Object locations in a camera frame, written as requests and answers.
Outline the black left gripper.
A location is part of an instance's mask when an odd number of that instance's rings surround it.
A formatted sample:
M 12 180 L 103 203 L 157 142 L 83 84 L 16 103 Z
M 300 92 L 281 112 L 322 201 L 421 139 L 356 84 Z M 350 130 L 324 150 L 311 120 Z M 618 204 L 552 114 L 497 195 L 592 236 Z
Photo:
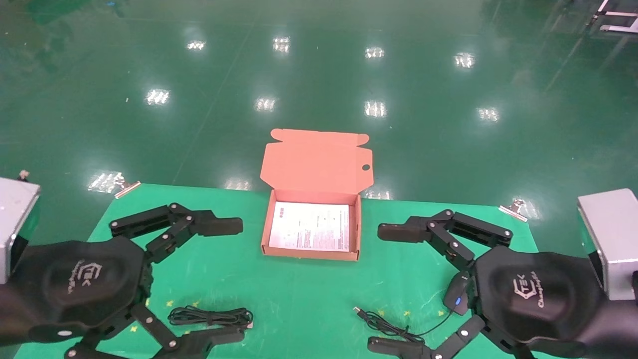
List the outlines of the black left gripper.
M 162 230 L 145 252 L 130 241 Z M 113 239 L 29 246 L 2 284 L 1 345 L 109 340 L 134 322 L 131 309 L 150 296 L 152 267 L 189 239 L 237 235 L 241 218 L 171 203 L 110 223 Z

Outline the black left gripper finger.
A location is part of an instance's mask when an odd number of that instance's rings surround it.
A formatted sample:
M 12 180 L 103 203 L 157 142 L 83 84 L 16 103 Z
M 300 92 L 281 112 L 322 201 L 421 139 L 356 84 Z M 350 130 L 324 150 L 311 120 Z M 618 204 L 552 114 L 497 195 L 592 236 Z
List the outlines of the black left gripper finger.
M 244 339 L 243 329 L 224 327 L 191 332 L 176 337 L 169 328 L 158 320 L 144 304 L 130 309 L 130 317 L 142 324 L 142 327 L 161 345 L 154 359 L 205 359 L 214 346 L 237 343 Z M 65 353 L 66 359 L 121 359 L 121 356 L 99 352 L 97 345 L 101 337 L 95 333 L 86 334 Z

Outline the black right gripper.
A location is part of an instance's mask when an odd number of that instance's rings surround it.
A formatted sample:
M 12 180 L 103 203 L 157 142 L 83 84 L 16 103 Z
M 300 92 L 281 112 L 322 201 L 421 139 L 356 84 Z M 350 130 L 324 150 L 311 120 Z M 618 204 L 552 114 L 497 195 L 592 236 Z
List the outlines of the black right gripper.
M 555 357 L 611 354 L 611 332 L 603 318 L 607 297 L 588 259 L 513 251 L 507 248 L 513 237 L 510 229 L 451 209 L 430 217 L 410 216 L 401 224 L 381 223 L 377 235 L 383 241 L 426 242 L 458 271 L 473 266 L 477 315 L 436 349 L 369 337 L 370 352 L 399 359 L 453 359 L 483 331 L 515 357 L 532 357 L 533 352 Z M 492 250 L 475 260 L 458 236 Z

